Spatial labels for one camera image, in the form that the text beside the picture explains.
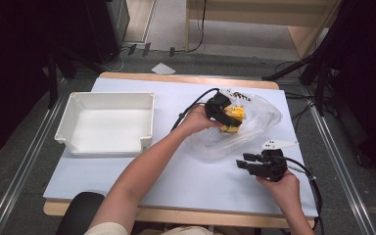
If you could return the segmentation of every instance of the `plastic bag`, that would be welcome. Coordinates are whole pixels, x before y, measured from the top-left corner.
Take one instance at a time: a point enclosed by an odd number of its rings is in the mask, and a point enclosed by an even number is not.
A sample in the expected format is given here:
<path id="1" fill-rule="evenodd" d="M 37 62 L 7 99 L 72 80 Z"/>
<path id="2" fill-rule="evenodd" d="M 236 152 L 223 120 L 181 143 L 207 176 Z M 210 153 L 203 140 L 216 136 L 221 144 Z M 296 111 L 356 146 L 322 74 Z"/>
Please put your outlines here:
<path id="1" fill-rule="evenodd" d="M 221 132 L 219 128 L 210 128 L 189 136 L 184 145 L 190 151 L 205 159 L 217 160 L 243 144 L 263 135 L 282 119 L 280 111 L 259 95 L 242 94 L 249 99 L 237 99 L 233 106 L 242 106 L 246 118 L 237 133 Z"/>

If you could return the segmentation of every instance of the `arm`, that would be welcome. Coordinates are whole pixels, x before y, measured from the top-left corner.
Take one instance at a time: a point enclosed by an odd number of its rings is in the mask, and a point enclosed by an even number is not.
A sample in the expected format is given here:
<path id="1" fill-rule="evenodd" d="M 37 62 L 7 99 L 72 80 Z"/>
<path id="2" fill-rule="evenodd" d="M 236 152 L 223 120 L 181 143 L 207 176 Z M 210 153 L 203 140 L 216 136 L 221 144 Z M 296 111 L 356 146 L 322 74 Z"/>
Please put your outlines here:
<path id="1" fill-rule="evenodd" d="M 278 182 L 271 182 L 262 177 L 257 177 L 257 180 L 273 195 L 286 217 L 292 234 L 314 234 L 302 211 L 299 179 L 295 174 L 288 169 Z"/>
<path id="2" fill-rule="evenodd" d="M 90 227 L 116 222 L 130 234 L 140 201 L 155 184 L 184 139 L 208 127 L 221 126 L 206 117 L 204 106 L 194 107 L 164 139 L 136 157 L 117 179 Z"/>

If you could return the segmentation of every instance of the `yellow object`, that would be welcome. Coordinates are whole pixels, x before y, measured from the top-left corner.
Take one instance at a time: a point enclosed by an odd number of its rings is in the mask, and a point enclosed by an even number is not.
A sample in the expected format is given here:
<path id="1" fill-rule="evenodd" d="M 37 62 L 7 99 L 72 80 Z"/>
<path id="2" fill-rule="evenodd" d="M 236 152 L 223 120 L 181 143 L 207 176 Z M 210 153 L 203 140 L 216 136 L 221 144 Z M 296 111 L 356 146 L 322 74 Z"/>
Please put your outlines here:
<path id="1" fill-rule="evenodd" d="M 234 107 L 234 106 L 228 106 L 224 109 L 225 113 L 234 119 L 238 119 L 240 121 L 243 121 L 245 117 L 244 108 L 243 107 Z M 239 131 L 240 126 L 229 126 L 229 125 L 223 125 L 220 129 L 224 132 L 237 132 Z"/>

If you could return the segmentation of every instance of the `white plastic container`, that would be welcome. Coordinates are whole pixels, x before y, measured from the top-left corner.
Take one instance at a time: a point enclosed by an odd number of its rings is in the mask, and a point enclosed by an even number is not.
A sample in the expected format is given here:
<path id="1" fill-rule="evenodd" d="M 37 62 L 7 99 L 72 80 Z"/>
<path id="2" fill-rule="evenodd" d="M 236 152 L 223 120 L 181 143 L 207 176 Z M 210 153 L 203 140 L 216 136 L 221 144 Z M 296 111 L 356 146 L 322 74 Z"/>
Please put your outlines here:
<path id="1" fill-rule="evenodd" d="M 77 155 L 142 152 L 152 142 L 154 101 L 154 93 L 71 93 L 55 139 Z"/>

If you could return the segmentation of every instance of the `hand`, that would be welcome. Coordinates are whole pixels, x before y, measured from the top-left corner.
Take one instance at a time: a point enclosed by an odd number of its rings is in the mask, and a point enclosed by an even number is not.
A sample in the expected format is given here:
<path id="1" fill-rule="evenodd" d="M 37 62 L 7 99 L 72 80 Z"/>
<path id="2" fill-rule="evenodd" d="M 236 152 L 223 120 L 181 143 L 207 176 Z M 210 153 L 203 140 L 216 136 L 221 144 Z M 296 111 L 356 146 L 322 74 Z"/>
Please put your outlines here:
<path id="1" fill-rule="evenodd" d="M 222 127 L 222 124 L 207 118 L 206 108 L 203 105 L 197 105 L 190 110 L 178 127 L 184 128 L 187 131 L 187 135 L 191 135 L 206 128 Z"/>
<path id="2" fill-rule="evenodd" d="M 256 179 L 270 191 L 283 213 L 302 208 L 300 182 L 289 169 L 285 171 L 283 178 L 278 182 L 272 182 L 259 176 Z"/>

